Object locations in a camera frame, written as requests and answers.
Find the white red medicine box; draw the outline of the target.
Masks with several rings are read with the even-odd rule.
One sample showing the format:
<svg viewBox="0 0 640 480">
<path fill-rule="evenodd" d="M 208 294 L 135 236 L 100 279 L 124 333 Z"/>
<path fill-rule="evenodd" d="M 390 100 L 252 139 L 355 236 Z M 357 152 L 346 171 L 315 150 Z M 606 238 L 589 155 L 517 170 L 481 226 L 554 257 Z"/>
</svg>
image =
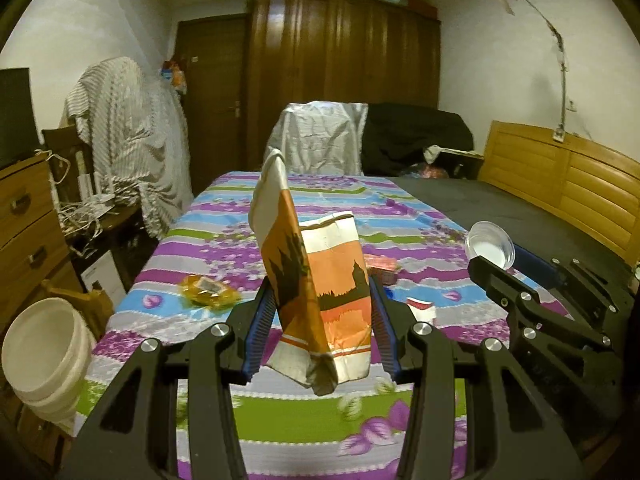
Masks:
<svg viewBox="0 0 640 480">
<path fill-rule="evenodd" d="M 411 310 L 416 322 L 435 324 L 437 309 L 432 302 L 408 297 L 406 304 Z"/>
</svg>

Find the orange paper bag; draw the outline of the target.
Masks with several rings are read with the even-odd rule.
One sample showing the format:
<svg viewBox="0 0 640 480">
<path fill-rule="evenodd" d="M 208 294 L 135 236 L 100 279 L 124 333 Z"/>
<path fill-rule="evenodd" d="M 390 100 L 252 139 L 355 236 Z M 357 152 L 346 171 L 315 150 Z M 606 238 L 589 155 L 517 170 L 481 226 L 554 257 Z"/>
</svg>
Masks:
<svg viewBox="0 0 640 480">
<path fill-rule="evenodd" d="M 299 221 L 283 156 L 274 150 L 262 165 L 248 223 L 282 327 L 268 366 L 317 396 L 367 377 L 372 306 L 354 215 Z"/>
</svg>

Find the wooden bed headboard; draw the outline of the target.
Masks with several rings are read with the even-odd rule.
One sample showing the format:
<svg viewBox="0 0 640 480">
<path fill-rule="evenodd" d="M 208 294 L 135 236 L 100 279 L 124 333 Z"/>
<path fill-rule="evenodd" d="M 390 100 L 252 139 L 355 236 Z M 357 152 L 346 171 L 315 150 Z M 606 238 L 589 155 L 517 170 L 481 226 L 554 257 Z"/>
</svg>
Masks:
<svg viewBox="0 0 640 480">
<path fill-rule="evenodd" d="M 639 163 L 567 133 L 493 122 L 478 178 L 554 214 L 628 266 L 639 262 Z"/>
</svg>

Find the dark grey mattress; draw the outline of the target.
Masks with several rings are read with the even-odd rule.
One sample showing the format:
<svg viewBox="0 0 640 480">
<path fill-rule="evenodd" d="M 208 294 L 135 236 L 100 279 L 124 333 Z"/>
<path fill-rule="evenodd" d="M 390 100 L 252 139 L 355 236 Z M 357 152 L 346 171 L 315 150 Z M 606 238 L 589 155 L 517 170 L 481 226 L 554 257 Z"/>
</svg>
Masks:
<svg viewBox="0 0 640 480">
<path fill-rule="evenodd" d="M 465 229 L 477 221 L 490 221 L 503 228 L 514 244 L 541 258 L 575 258 L 623 288 L 632 278 L 630 266 L 611 249 L 550 212 L 488 183 L 412 177 L 396 177 L 393 182 Z"/>
</svg>

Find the white plastic bucket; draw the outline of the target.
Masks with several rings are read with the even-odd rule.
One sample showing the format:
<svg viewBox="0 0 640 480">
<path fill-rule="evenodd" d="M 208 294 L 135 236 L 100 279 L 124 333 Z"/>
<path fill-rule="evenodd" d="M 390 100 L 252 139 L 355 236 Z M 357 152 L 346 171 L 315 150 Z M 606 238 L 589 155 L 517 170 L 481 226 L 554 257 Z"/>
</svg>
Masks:
<svg viewBox="0 0 640 480">
<path fill-rule="evenodd" d="M 6 332 L 2 370 L 35 415 L 68 428 L 95 343 L 84 318 L 67 300 L 39 300 L 17 315 Z"/>
</svg>

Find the pink juice carton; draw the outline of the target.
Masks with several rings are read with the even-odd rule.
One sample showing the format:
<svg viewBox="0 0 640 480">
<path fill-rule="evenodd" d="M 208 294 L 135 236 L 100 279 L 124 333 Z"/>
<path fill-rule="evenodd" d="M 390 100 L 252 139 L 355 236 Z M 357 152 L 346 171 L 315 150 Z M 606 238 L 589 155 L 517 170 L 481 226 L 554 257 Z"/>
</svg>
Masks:
<svg viewBox="0 0 640 480">
<path fill-rule="evenodd" d="M 370 276 L 375 276 L 383 285 L 396 283 L 399 264 L 394 258 L 364 254 L 363 259 Z"/>
</svg>

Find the colourful striped bed sheet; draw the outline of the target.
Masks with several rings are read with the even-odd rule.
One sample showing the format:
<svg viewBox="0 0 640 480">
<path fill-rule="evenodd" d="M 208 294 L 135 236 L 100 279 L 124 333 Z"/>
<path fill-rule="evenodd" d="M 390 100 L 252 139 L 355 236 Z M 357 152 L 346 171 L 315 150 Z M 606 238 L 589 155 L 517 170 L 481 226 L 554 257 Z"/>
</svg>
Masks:
<svg viewBox="0 0 640 480">
<path fill-rule="evenodd" d="M 386 297 L 366 270 L 349 212 L 299 222 L 285 176 L 257 182 L 250 221 L 267 270 L 253 300 L 189 340 L 137 346 L 82 427 L 62 469 L 65 479 L 173 479 L 178 474 L 178 385 L 189 384 L 192 476 L 243 479 L 248 442 L 236 431 L 232 385 L 243 385 L 266 356 L 271 321 L 285 322 L 273 359 L 288 377 L 330 392 L 369 370 L 372 346 L 390 377 L 413 388 L 407 426 L 372 420 L 397 460 L 372 468 L 345 464 L 340 479 L 446 479 L 456 449 L 456 385 L 463 374 L 471 413 L 472 479 L 575 479 L 582 466 L 559 419 L 512 346 L 496 338 L 463 350 L 432 323 Z"/>
</svg>

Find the yellow snack wrapper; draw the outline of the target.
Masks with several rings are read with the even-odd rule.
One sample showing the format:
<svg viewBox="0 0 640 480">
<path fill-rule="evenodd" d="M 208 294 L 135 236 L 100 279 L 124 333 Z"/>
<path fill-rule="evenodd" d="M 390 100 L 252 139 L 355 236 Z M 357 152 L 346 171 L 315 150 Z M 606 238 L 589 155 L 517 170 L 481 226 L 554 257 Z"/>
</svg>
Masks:
<svg viewBox="0 0 640 480">
<path fill-rule="evenodd" d="M 206 275 L 188 275 L 180 283 L 180 292 L 190 304 L 213 311 L 231 309 L 241 301 L 237 290 Z"/>
</svg>

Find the black cloth pile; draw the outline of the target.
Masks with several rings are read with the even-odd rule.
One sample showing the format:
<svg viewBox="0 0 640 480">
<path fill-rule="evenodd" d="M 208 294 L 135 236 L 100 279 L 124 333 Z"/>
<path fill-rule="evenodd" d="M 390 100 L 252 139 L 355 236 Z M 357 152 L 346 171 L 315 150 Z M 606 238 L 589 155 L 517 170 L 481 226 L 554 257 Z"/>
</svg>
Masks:
<svg viewBox="0 0 640 480">
<path fill-rule="evenodd" d="M 432 145 L 473 151 L 474 139 L 458 114 L 409 104 L 370 104 L 362 135 L 362 172 L 397 177 L 425 162 L 424 151 Z"/>
</svg>

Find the wooden drawer dresser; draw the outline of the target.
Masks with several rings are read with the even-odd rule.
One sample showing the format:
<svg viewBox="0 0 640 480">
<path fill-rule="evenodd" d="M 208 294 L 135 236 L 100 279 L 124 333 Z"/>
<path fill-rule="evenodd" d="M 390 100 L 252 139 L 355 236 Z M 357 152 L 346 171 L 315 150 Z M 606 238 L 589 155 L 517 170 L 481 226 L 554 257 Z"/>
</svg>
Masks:
<svg viewBox="0 0 640 480">
<path fill-rule="evenodd" d="M 41 282 L 81 292 L 58 222 L 43 155 L 1 170 L 1 329 L 44 297 Z"/>
</svg>

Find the white crumpled cloth cover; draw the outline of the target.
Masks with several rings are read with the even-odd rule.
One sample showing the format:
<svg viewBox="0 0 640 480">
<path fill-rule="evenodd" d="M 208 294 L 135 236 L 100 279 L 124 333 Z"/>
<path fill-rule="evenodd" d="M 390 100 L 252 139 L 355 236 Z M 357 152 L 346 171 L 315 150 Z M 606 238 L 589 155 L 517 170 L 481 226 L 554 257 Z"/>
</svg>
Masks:
<svg viewBox="0 0 640 480">
<path fill-rule="evenodd" d="M 290 103 L 272 128 L 265 158 L 278 150 L 290 174 L 362 176 L 368 111 L 366 103 Z"/>
</svg>

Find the wooden chair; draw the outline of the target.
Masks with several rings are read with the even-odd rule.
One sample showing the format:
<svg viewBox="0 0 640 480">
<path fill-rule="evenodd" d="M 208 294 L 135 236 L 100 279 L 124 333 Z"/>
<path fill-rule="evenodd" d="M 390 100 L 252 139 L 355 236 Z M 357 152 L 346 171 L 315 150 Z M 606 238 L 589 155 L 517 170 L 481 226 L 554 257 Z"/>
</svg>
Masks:
<svg viewBox="0 0 640 480">
<path fill-rule="evenodd" d="M 49 166 L 61 203 L 81 201 L 79 177 L 88 174 L 93 184 L 92 148 L 81 140 L 74 125 L 42 132 L 44 145 L 52 152 Z"/>
</svg>

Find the striped grey cloth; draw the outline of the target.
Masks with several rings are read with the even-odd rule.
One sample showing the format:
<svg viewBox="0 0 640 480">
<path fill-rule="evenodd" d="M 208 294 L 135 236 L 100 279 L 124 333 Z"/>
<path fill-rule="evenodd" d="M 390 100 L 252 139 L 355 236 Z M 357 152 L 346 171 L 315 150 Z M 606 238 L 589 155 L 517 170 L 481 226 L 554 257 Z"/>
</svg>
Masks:
<svg viewBox="0 0 640 480">
<path fill-rule="evenodd" d="M 66 96 L 64 117 L 112 178 L 119 204 L 139 205 L 146 232 L 164 237 L 191 205 L 188 125 L 177 91 L 128 56 L 89 66 Z"/>
</svg>

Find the black television screen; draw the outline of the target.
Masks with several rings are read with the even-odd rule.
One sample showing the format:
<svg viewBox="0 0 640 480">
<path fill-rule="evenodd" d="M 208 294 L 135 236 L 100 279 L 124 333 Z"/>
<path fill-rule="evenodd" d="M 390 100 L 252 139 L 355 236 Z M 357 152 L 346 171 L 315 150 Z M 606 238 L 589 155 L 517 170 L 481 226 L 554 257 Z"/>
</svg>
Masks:
<svg viewBox="0 0 640 480">
<path fill-rule="evenodd" d="M 0 166 L 6 168 L 32 157 L 40 142 L 29 69 L 4 68 L 0 76 Z"/>
</svg>

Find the dark wooden wardrobe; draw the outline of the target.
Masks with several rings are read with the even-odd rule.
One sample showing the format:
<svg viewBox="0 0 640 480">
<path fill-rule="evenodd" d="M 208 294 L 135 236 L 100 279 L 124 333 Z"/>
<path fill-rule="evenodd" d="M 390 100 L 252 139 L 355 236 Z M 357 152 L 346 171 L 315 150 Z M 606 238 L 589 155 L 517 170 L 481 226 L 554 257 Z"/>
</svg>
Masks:
<svg viewBox="0 0 640 480">
<path fill-rule="evenodd" d="M 440 21 L 434 6 L 382 0 L 250 0 L 244 84 L 246 164 L 262 163 L 290 103 L 439 99 Z"/>
</svg>

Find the dark wooden door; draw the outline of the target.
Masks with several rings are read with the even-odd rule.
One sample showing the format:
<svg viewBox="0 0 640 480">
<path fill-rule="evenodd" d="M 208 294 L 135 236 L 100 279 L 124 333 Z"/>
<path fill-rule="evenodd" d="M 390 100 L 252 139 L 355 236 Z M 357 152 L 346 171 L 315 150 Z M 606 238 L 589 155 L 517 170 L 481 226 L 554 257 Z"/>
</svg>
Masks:
<svg viewBox="0 0 640 480">
<path fill-rule="evenodd" d="M 182 21 L 174 58 L 186 74 L 182 99 L 192 192 L 246 165 L 244 62 L 246 14 Z"/>
</svg>

